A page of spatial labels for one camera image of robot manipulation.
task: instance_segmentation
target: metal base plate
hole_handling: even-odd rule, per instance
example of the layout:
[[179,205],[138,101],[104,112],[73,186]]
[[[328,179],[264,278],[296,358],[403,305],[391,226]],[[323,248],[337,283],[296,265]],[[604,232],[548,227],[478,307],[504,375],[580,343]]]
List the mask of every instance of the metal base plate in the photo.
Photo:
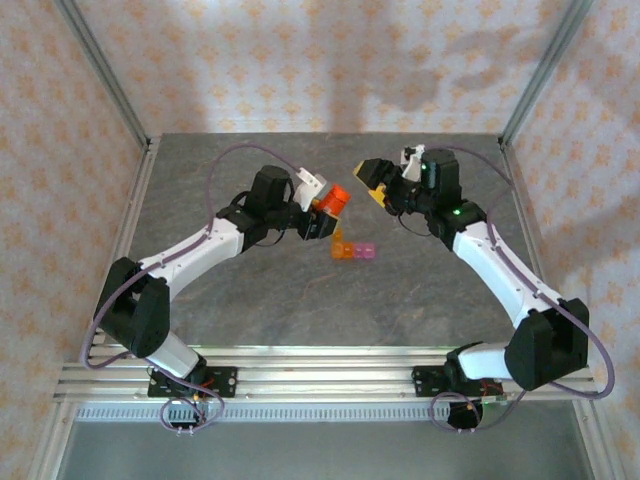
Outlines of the metal base plate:
[[[194,346],[208,365],[238,368],[235,403],[388,403],[416,402],[411,378],[416,365],[440,366],[451,347],[203,347]],[[92,361],[99,362],[123,352],[110,345],[91,349]],[[148,364],[139,359],[123,359],[107,368],[88,371],[81,364],[66,364],[55,393],[56,401],[163,403],[149,398]],[[562,383],[581,392],[595,392],[588,369],[572,373]],[[484,402],[515,399],[522,389],[503,380],[504,397],[489,392]],[[523,401],[573,400],[552,385],[527,394]]]
[[[203,386],[216,392],[222,398],[236,396],[238,378],[238,369],[236,367],[206,367],[205,372]],[[158,371],[153,371],[147,396],[149,398],[179,398],[190,395],[184,392],[182,385],[178,385]]]
[[417,366],[411,372],[417,397],[435,397],[439,393],[455,391],[467,397],[504,396],[502,384],[492,379],[470,380],[461,388],[452,388],[444,373],[444,366]]

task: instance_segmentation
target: metal frame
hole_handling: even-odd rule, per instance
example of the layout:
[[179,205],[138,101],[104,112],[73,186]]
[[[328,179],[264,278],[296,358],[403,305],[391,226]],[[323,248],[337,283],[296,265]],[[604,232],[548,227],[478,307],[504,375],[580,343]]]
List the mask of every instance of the metal frame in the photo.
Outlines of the metal frame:
[[522,93],[515,110],[507,121],[507,125],[501,136],[501,143],[508,145],[515,139],[518,130],[536,103],[547,80],[551,77],[562,55],[571,43],[573,36],[587,16],[587,12],[592,3],[593,0],[573,0],[569,5],[558,30],[542,56],[542,60],[540,60],[540,63],[533,72],[529,84]]
[[[524,185],[520,185],[517,181],[518,177],[514,175],[513,165],[511,164],[511,161],[517,163],[515,162],[515,149],[513,145],[505,145],[504,143],[500,145],[500,149],[507,173],[514,181],[515,188],[513,198],[516,203],[518,216],[520,217],[520,224],[524,230],[533,272],[546,283],[548,276],[545,274],[542,264],[540,263],[540,254],[535,243],[536,237],[533,235],[534,227],[531,225],[531,219],[524,214],[524,206],[521,201],[521,192]],[[614,446],[611,428],[602,404],[598,401],[576,400],[575,397],[571,400],[573,400],[574,411],[580,426],[580,433],[584,441],[585,449],[587,450],[587,456],[589,457],[594,478],[596,480],[611,478],[624,480],[627,478],[624,473],[620,455]]]
[[71,31],[80,42],[82,49],[91,66],[94,68],[96,74],[102,81],[102,85],[111,96],[113,103],[115,103],[122,119],[127,125],[127,128],[133,135],[133,138],[138,142],[141,147],[145,147],[148,143],[147,135],[145,134],[144,127],[135,110],[131,106],[127,95],[120,86],[118,78],[113,73],[107,57],[102,52],[98,41],[93,35],[93,32],[89,28],[87,21],[85,20],[80,8],[76,4],[75,0],[54,0],[58,6],[60,13],[69,24]]
[[[126,254],[131,245],[159,139],[147,138],[75,0],[54,1],[127,127],[145,150],[112,251],[112,257],[117,258]],[[510,145],[515,135],[592,3],[592,0],[571,2],[507,122],[500,137],[507,169],[510,169],[508,159],[513,158]],[[514,198],[534,272],[544,279],[519,195],[514,193]],[[428,420],[428,414],[424,399],[418,401],[414,396],[411,367],[442,364],[450,348],[196,347],[196,350],[212,364],[239,367],[238,397],[229,402],[225,421],[415,421]],[[121,347],[104,344],[104,334],[98,332],[92,356],[104,357],[119,351]],[[56,403],[28,478],[56,478],[73,421],[149,421],[157,418],[160,401],[146,397],[146,378],[146,368],[139,360],[121,360],[100,372],[87,372],[78,364],[66,364],[55,392]],[[567,382],[582,391],[595,390],[588,369],[569,376]],[[507,382],[505,397],[487,397],[485,400],[504,402],[518,393],[517,386]],[[558,399],[573,400],[573,397],[551,387],[542,387],[525,396],[526,401]],[[602,406],[597,402],[574,400],[573,403],[595,478],[625,478]],[[181,415],[180,409],[175,412],[174,415]],[[438,418],[446,414],[444,406],[436,409]]]

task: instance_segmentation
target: small cube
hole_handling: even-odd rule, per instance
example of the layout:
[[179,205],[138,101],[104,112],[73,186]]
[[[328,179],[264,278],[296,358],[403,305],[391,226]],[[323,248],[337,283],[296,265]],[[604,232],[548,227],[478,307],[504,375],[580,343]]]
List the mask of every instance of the small cube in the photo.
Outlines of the small cube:
[[363,243],[363,258],[376,258],[376,245],[374,243]]
[[353,249],[354,249],[353,258],[364,258],[364,244],[354,243]]
[[336,228],[333,231],[333,235],[331,237],[331,241],[332,242],[342,242],[342,229],[341,228]]
[[353,258],[354,253],[353,243],[345,242],[342,244],[342,258]]
[[331,256],[336,259],[342,258],[344,255],[344,247],[342,242],[333,242],[331,244]]

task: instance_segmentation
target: floral wallpaper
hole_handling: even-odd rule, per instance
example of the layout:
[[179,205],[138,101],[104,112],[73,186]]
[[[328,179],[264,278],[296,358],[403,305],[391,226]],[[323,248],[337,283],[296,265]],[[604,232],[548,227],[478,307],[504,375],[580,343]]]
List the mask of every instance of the floral wallpaper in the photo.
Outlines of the floral wallpaper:
[[[605,399],[629,478],[640,472],[640,17],[595,2],[515,142],[546,273],[586,299],[617,374]],[[605,368],[592,348],[601,385]]]
[[151,136],[500,132],[569,0],[79,0]]
[[77,359],[140,149],[51,0],[0,2],[0,478]]

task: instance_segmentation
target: pink block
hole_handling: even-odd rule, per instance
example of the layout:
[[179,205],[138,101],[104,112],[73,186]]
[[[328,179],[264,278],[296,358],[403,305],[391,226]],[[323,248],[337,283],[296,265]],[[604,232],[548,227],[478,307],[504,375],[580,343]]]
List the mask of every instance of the pink block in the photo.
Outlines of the pink block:
[[363,258],[376,258],[376,245],[374,243],[362,243],[364,248]]
[[364,243],[355,243],[354,245],[354,258],[364,258]]

